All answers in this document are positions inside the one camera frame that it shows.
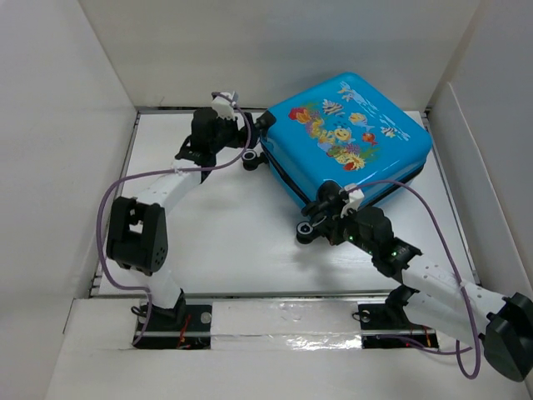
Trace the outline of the blue hard-shell suitcase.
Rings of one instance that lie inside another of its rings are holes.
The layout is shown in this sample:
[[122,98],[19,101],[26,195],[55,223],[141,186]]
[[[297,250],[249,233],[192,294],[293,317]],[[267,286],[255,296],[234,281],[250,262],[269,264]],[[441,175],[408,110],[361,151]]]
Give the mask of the blue hard-shell suitcase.
[[320,203],[342,205],[339,191],[355,183],[360,207],[379,203],[426,164],[429,133],[385,95],[353,72],[344,72],[269,107],[256,121],[259,152],[243,166],[267,164],[301,209],[296,239],[320,237],[311,225]]

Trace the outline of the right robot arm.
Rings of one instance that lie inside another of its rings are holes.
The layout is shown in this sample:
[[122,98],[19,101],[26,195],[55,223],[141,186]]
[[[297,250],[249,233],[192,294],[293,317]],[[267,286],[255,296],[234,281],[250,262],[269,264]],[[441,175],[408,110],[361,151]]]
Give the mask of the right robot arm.
[[479,346],[485,360],[511,381],[522,382],[531,373],[532,301],[526,295],[506,296],[457,278],[396,237],[377,207],[343,216],[321,213],[311,225],[370,254],[382,275],[399,282],[384,309],[390,325],[424,325]]

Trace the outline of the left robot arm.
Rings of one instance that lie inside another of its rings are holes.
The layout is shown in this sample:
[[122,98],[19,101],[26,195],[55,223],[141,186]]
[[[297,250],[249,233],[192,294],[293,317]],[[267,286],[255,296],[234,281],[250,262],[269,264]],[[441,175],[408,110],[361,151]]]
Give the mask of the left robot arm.
[[199,108],[171,167],[157,171],[157,180],[138,195],[112,202],[106,257],[133,275],[136,288],[147,294],[150,306],[158,308],[157,320],[167,330],[177,330],[186,318],[185,309],[177,304],[182,290],[166,265],[167,218],[190,191],[222,169],[217,161],[221,150],[245,153],[257,143],[258,133],[249,112]]

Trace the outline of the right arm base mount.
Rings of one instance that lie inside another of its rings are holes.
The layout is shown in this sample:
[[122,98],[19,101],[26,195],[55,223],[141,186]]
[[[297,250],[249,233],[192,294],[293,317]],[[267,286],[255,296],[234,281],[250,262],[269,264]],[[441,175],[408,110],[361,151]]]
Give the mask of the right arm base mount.
[[358,303],[351,316],[360,324],[364,349],[439,347],[434,330],[409,322],[385,303]]

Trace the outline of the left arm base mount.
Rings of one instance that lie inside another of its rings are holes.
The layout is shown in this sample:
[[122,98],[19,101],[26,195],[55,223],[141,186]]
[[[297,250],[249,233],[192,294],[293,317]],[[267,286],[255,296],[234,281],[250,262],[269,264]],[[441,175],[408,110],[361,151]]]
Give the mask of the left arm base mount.
[[147,305],[131,307],[137,317],[133,347],[142,350],[207,350],[211,348],[211,304],[186,304],[175,321],[152,311],[141,335]]

